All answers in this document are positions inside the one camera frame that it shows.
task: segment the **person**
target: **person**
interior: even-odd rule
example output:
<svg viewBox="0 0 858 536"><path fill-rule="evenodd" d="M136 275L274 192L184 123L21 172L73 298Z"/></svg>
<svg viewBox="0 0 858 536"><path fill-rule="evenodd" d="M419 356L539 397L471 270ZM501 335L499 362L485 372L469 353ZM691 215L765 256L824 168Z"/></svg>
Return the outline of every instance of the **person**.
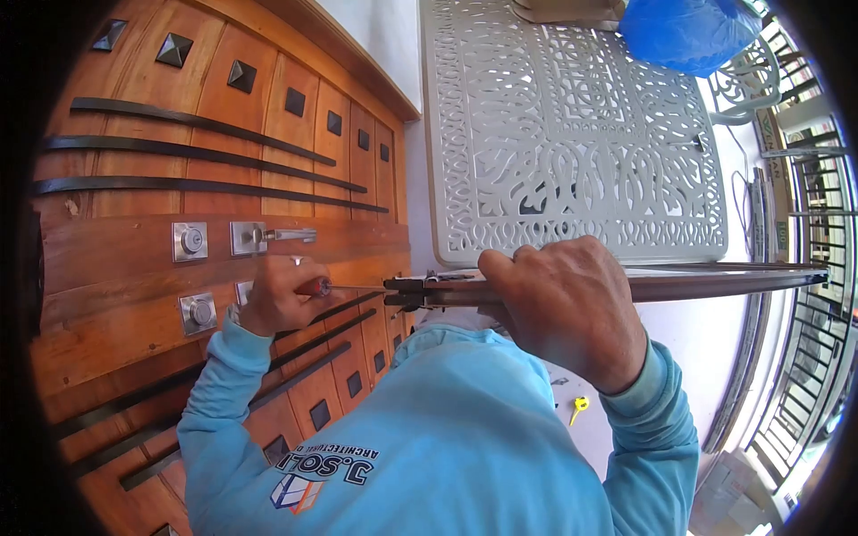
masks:
<svg viewBox="0 0 858 536"><path fill-rule="evenodd" d="M194 533L685 534L697 431L680 368L650 341L596 239L484 251L491 329L433 324L351 413L270 466L241 425L274 333L329 308L294 289L327 269L263 259L178 425ZM602 483L554 412L541 359L590 382L613 430Z"/></svg>

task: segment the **blue plastic bag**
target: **blue plastic bag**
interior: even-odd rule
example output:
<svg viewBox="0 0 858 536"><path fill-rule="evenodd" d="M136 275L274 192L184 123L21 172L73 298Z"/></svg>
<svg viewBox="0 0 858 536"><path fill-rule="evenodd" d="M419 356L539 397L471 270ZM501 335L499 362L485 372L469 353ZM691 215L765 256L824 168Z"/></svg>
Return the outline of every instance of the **blue plastic bag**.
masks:
<svg viewBox="0 0 858 536"><path fill-rule="evenodd" d="M631 0L619 22L634 57L703 78L762 29L759 17L735 0Z"/></svg>

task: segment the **balcony railing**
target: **balcony railing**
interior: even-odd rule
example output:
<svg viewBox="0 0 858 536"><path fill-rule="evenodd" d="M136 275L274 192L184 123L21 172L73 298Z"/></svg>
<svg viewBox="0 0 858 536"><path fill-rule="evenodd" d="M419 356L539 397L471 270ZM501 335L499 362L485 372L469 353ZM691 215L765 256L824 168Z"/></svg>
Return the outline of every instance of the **balcony railing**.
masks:
<svg viewBox="0 0 858 536"><path fill-rule="evenodd" d="M769 38L782 59L783 101L821 93L813 66L777 31ZM788 148L843 147L831 117L788 136ZM790 157L797 262L825 264L829 282L795 294L774 388L746 450L753 450L778 489L806 450L827 441L843 405L854 364L850 327L855 306L855 192L848 156Z"/></svg>

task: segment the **wooden door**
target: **wooden door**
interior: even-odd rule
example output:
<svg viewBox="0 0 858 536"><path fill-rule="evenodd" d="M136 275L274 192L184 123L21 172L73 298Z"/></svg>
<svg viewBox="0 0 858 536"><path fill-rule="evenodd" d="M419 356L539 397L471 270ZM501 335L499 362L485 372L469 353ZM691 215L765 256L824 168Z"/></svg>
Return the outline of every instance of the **wooden door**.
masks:
<svg viewBox="0 0 858 536"><path fill-rule="evenodd" d="M338 283L406 273L404 176L394 159L402 122L258 4L124 0L111 19L121 31L81 56L45 133L55 143L96 137L64 137L75 148L45 151L33 177L107 185L33 199L45 247L33 373L106 528L151 534L170 524L190 534L175 423L215 329L186 334L179 300L210 294L220 324L236 284L253 279L256 259L233 254L234 221L315 229L316 242L270 243L266 255L312 256ZM144 188L109 187L119 180ZM206 256L175 261L177 223L205 224ZM293 449L316 432L322 402L319 428L356 407L387 370L389 312L380 298L354 294L346 304L272 345L280 366L259 396L282 392L245 422L261 447L282 436Z"/></svg>

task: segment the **electrical cable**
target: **electrical cable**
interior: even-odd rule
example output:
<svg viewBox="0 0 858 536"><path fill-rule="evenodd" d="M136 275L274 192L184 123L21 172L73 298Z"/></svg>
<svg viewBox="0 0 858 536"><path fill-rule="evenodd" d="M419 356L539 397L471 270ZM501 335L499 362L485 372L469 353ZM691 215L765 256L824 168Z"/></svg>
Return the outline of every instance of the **electrical cable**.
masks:
<svg viewBox="0 0 858 536"><path fill-rule="evenodd" d="M735 170L730 175L730 189L733 191L733 204L736 208L736 212L739 213L739 223L742 226L742 232L745 236L745 252L749 256L753 257L752 246L751 246L751 234L749 232L749 225L751 225L753 223L753 222L749 221L749 219L753 218L753 211L748 210L748 202L750 201L750 197L748 195L748 190L751 188L751 183L747 179L748 173L751 172L751 168L748 165L748 154L745 152L745 148L742 147L742 144L739 143L739 140L736 138L736 134L733 132L733 129L730 128L730 125L724 125L724 126L727 127L727 132L730 133L730 137L733 138L733 141L736 143L736 147L738 147L739 150L741 151L742 159L745 162L745 174L744 175L742 175L742 173L739 170ZM739 208L739 200L736 198L736 188L735 188L736 176L739 177L739 179L743 185L741 208Z"/></svg>

